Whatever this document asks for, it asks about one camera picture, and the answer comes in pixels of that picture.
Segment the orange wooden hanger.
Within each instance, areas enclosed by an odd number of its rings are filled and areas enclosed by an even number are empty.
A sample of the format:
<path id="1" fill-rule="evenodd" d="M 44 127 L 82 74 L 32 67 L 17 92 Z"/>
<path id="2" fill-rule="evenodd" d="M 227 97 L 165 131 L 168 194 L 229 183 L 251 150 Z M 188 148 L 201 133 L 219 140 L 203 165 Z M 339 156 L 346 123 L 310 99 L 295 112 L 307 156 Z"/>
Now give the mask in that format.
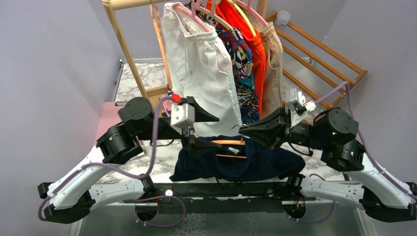
<path id="1" fill-rule="evenodd" d="M 232 158 L 232 159 L 247 159 L 245 155 L 246 142 L 243 135 L 237 136 L 214 136 L 211 140 L 213 143 L 221 147 L 216 150 L 216 157 Z"/>

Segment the navy blue shorts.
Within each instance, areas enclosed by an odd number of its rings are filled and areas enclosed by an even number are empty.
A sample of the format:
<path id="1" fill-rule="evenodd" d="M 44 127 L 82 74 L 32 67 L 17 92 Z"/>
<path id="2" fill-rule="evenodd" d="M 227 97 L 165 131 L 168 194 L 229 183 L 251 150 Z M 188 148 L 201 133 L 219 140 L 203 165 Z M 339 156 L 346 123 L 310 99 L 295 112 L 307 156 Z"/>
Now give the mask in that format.
<path id="1" fill-rule="evenodd" d="M 220 178 L 231 182 L 253 182 L 272 178 L 284 179 L 299 174 L 304 159 L 289 150 L 268 147 L 249 138 L 245 145 L 223 145 L 202 155 L 191 157 L 187 149 L 179 151 L 173 182 L 199 178 Z"/>

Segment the wooden clothes rack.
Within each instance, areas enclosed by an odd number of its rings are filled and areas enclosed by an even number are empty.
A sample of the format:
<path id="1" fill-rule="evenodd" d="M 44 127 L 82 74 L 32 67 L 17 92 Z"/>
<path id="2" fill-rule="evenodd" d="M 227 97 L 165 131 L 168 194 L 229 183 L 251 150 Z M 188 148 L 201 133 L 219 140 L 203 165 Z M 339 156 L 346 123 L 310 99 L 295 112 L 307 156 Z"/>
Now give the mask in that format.
<path id="1" fill-rule="evenodd" d="M 163 3 L 163 2 L 169 2 L 169 1 L 173 1 L 173 0 L 102 0 L 103 7 L 110 20 L 110 23 L 117 37 L 121 50 L 125 56 L 126 62 L 124 63 L 128 63 L 128 65 L 130 66 L 134 79 L 136 81 L 136 84 L 139 88 L 139 91 L 141 92 L 141 95 L 144 98 L 150 100 L 151 104 L 154 107 L 156 106 L 156 102 L 159 101 L 159 97 L 162 94 L 165 94 L 168 91 L 170 91 L 168 89 L 168 85 L 162 85 L 162 86 L 155 87 L 155 88 L 145 89 L 141 76 L 136 68 L 136 61 L 134 60 L 132 56 L 131 50 L 128 46 L 128 42 L 121 29 L 121 26 L 120 26 L 120 23 L 119 23 L 119 20 L 117 18 L 115 11 L 134 8 L 134 7 L 140 7 L 140 6 L 147 6 L 151 4 L 158 4 L 158 3 Z M 264 17 L 264 19 L 267 22 L 272 22 L 275 20 L 277 16 L 277 12 L 269 16 L 266 16 L 267 4 L 268 4 L 268 0 L 259 0 L 257 4 L 257 11 Z"/>

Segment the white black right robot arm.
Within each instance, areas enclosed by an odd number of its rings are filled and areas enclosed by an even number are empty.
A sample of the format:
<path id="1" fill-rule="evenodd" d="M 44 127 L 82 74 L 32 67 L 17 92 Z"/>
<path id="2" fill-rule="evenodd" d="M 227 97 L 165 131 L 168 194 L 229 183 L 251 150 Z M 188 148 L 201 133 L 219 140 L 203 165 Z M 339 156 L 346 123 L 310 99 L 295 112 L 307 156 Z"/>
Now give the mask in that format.
<path id="1" fill-rule="evenodd" d="M 330 182 L 292 175 L 284 186 L 290 200 L 298 197 L 322 198 L 351 205 L 383 222 L 414 221 L 417 218 L 417 186 L 402 182 L 378 163 L 373 163 L 365 147 L 356 139 L 358 122 L 340 108 L 324 111 L 313 124 L 292 125 L 287 106 L 265 119 L 243 126 L 239 133 L 269 148 L 283 143 L 322 152 L 328 167 L 353 177 L 352 182 Z"/>

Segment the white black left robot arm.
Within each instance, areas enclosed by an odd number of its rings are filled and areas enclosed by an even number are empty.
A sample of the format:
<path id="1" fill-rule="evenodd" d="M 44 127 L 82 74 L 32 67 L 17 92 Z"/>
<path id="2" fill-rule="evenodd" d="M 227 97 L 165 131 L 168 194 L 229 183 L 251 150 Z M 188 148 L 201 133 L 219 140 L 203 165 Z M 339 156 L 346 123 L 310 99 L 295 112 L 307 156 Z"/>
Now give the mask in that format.
<path id="1" fill-rule="evenodd" d="M 38 209 L 41 221 L 71 224 L 86 217 L 94 209 L 111 203 L 140 199 L 143 202 L 156 198 L 150 173 L 155 155 L 144 174 L 123 172 L 129 181 L 105 186 L 98 181 L 110 171 L 120 173 L 121 166 L 144 151 L 140 141 L 180 139 L 191 151 L 202 151 L 204 146 L 195 136 L 184 130 L 196 122 L 218 122 L 219 118 L 202 108 L 192 96 L 177 94 L 166 100 L 179 107 L 179 116 L 160 118 L 160 107 L 153 107 L 143 97 L 135 97 L 122 107 L 119 123 L 110 127 L 88 155 L 69 173 L 55 182 L 43 182 L 38 194 L 43 200 Z"/>

